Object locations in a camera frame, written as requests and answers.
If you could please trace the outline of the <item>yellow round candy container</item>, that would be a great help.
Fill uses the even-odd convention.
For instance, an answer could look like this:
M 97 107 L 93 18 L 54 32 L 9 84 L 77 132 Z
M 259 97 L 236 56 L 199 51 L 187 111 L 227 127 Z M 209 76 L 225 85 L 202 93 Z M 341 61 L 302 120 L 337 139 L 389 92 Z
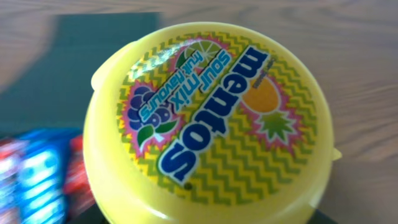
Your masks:
M 311 72 L 244 27 L 155 31 L 91 86 L 83 155 L 110 223 L 308 223 L 341 157 Z

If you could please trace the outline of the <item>black gift box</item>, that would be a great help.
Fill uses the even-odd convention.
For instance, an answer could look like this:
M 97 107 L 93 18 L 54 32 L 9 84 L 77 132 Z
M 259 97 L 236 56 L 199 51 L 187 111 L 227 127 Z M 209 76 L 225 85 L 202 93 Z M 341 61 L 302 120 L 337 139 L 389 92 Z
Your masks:
M 1 136 L 34 128 L 82 128 L 95 71 L 159 26 L 158 12 L 57 16 L 49 49 L 1 91 Z

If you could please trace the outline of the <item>red Hacks candy bag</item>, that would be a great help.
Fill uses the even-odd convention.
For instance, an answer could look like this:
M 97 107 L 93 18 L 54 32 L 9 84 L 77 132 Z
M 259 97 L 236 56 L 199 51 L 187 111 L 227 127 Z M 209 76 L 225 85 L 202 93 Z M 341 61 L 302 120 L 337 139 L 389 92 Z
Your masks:
M 95 200 L 86 174 L 82 135 L 70 140 L 70 151 L 63 189 L 69 202 L 68 215 L 70 219 L 75 219 L 89 209 Z

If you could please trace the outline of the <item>blue Oreo cookie pack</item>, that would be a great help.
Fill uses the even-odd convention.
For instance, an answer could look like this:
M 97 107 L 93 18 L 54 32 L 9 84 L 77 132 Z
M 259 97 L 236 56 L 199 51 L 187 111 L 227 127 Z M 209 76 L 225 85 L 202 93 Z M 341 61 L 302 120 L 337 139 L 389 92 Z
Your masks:
M 63 193 L 75 128 L 41 128 L 18 136 L 25 141 L 17 173 L 17 204 L 22 223 L 64 223 L 68 201 Z

